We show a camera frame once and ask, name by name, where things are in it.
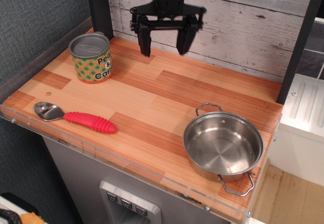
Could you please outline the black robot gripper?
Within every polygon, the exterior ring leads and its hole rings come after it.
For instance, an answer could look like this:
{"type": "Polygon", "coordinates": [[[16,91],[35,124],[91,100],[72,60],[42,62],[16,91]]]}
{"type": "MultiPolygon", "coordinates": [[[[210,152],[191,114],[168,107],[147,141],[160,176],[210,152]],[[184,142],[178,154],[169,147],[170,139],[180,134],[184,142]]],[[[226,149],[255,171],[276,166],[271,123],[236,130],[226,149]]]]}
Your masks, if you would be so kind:
{"type": "Polygon", "coordinates": [[[151,30],[178,29],[176,48],[180,55],[190,49],[197,30],[203,27],[204,7],[187,5],[184,0],[153,0],[148,4],[132,7],[130,28],[138,32],[141,54],[149,57],[151,53],[151,30]],[[176,21],[176,17],[193,19],[194,27],[186,27],[185,21],[176,21]]]}

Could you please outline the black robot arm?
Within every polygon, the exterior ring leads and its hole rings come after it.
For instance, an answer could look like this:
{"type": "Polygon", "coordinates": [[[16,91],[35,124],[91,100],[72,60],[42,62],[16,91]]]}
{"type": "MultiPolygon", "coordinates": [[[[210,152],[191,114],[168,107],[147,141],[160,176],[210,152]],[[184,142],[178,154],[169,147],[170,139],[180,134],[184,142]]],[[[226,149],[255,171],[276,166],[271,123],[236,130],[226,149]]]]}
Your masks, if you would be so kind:
{"type": "Polygon", "coordinates": [[[153,0],[132,7],[130,28],[138,36],[141,54],[150,56],[150,34],[154,30],[177,30],[176,48],[180,55],[187,53],[196,33],[203,27],[206,11],[204,7],[187,5],[184,0],[153,0]]]}

